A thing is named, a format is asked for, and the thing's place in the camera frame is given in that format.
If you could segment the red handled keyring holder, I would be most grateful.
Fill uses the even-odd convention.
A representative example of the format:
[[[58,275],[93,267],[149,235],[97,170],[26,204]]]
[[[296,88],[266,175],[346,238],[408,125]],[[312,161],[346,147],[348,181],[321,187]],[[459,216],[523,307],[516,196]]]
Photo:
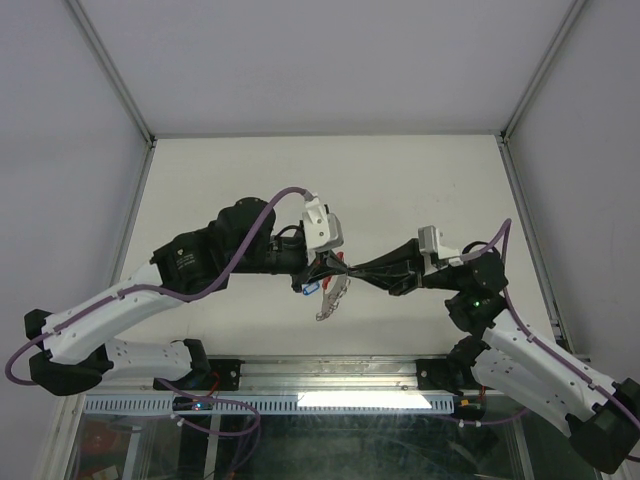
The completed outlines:
[[[347,275],[332,276],[319,281],[321,283],[322,303],[315,315],[317,322],[327,320],[338,309],[341,299],[346,295],[351,283]]]

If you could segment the blue tag key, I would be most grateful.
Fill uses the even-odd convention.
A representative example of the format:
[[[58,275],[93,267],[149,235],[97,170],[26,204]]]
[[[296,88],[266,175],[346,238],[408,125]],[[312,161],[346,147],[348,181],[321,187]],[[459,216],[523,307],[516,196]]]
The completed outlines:
[[[314,283],[305,284],[305,285],[302,286],[302,294],[304,296],[309,296],[309,295],[312,295],[313,293],[317,292],[320,289],[321,289],[321,283],[320,282],[314,282]]]

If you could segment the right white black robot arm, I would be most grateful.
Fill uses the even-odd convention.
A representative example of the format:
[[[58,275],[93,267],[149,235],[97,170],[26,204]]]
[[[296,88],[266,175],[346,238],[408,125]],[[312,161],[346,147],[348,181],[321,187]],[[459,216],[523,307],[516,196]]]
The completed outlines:
[[[497,390],[565,435],[594,469],[611,475],[639,442],[639,384],[617,381],[537,332],[507,291],[504,257],[494,243],[442,251],[413,239],[349,270],[392,296],[447,290],[445,307],[465,333],[450,351],[452,383]]]

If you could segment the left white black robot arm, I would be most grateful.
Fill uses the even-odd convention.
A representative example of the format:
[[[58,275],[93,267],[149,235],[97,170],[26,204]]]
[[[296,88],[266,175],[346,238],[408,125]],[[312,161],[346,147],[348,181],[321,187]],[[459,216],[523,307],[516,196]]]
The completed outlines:
[[[26,336],[39,349],[29,359],[32,383],[56,396],[119,379],[151,378],[182,390],[204,385],[211,366],[201,341],[151,344],[118,336],[226,289],[233,274],[288,275],[293,290],[302,292],[342,268],[335,253],[342,228],[326,204],[307,200],[290,237],[274,233],[275,220],[272,204],[243,198],[208,226],[176,236],[130,277],[83,304],[58,314],[26,314]]]

